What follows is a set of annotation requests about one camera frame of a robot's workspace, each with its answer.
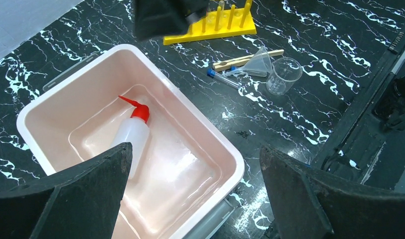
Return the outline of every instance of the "yellow test tube rack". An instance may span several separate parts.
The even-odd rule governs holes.
[[[202,41],[208,39],[256,34],[254,20],[251,15],[252,0],[246,0],[244,8],[232,5],[230,10],[221,6],[217,11],[208,12],[205,18],[190,25],[187,34],[181,36],[165,36],[164,45],[189,41]]]

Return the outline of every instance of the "red nozzle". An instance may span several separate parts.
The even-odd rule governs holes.
[[[131,118],[138,117],[138,118],[141,118],[143,121],[145,121],[145,123],[148,122],[148,118],[149,118],[148,106],[139,104],[138,102],[133,101],[133,100],[128,99],[123,96],[119,96],[119,98],[136,107],[136,109],[134,109],[134,112],[131,115]]]

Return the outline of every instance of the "blue cap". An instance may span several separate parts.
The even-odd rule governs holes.
[[[216,74],[216,72],[215,72],[213,69],[208,69],[208,70],[207,70],[207,75],[208,75],[208,76],[214,77],[215,74]]]

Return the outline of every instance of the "tabletop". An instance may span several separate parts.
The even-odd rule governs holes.
[[[132,44],[244,157],[244,177],[227,197],[238,208],[213,238],[259,238],[273,220],[260,147],[310,163],[405,22],[405,0],[254,0],[251,13],[256,35],[164,46],[162,38],[136,40],[131,0],[84,0],[41,30],[0,60],[0,190],[45,176],[16,129],[20,110],[78,61]],[[212,63],[261,46],[303,66],[286,95],[268,93],[262,78],[240,75],[235,90],[206,76]]]

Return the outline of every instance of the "plastic bin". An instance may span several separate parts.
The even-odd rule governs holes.
[[[107,150],[133,107],[151,136],[130,179],[113,238],[184,237],[241,180],[238,150],[142,52],[119,45],[27,105],[17,128],[50,175]]]

